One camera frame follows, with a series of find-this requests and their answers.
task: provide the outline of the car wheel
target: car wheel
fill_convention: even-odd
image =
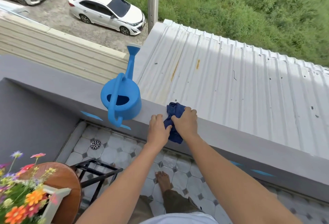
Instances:
[[[84,15],[84,14],[80,14],[80,19],[81,19],[84,23],[86,23],[86,24],[90,24],[90,23],[91,23],[90,19],[89,19],[86,15]]]
[[[27,6],[27,5],[28,5],[27,2],[26,2],[25,0],[16,0],[16,1],[18,1],[19,4],[22,4],[22,5],[24,5],[24,6]]]
[[[130,31],[128,28],[126,28],[125,26],[121,26],[120,27],[120,32],[124,35],[130,35]]]

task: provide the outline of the rag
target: rag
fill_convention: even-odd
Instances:
[[[181,144],[183,142],[183,138],[177,132],[174,122],[171,120],[171,117],[176,116],[176,118],[180,118],[184,110],[185,110],[185,106],[181,105],[180,103],[174,103],[174,102],[169,103],[169,105],[167,105],[168,117],[163,122],[165,128],[167,128],[169,125],[172,126],[168,139],[178,144]]]

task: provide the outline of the floor drain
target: floor drain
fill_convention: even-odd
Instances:
[[[90,147],[93,149],[93,150],[98,150],[99,147],[101,146],[101,142],[97,139],[93,140],[92,143],[90,144]]]

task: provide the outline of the blue watering can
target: blue watering can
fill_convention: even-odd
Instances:
[[[142,108],[141,93],[138,85],[133,81],[135,55],[141,46],[136,44],[127,45],[129,61],[126,74],[118,76],[107,82],[101,91],[101,100],[108,109],[109,121],[116,127],[130,129],[122,125],[123,120],[136,117]]]

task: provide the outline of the white shirt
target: white shirt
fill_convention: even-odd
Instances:
[[[162,214],[140,224],[218,224],[218,222],[208,214],[193,212],[190,214]]]

